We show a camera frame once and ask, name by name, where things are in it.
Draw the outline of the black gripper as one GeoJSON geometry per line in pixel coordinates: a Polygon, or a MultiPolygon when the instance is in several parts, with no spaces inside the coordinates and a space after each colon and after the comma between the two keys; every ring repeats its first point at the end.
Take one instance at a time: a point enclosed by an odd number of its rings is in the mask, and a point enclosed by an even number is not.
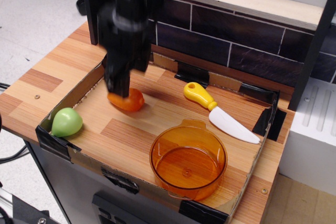
{"type": "Polygon", "coordinates": [[[104,5],[98,12],[98,41],[106,51],[104,80],[108,90],[127,98],[130,71],[146,72],[151,57],[151,32],[145,16],[136,21],[117,13],[113,4],[104,5]]]}

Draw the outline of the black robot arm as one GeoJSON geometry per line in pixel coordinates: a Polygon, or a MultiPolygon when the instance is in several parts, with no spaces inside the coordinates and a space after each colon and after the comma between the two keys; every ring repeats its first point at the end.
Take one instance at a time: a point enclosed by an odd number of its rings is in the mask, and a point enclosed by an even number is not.
{"type": "Polygon", "coordinates": [[[150,20],[163,0],[114,0],[97,15],[98,42],[107,51],[104,80],[109,92],[129,96],[130,71],[145,72],[151,55],[150,20]]]}

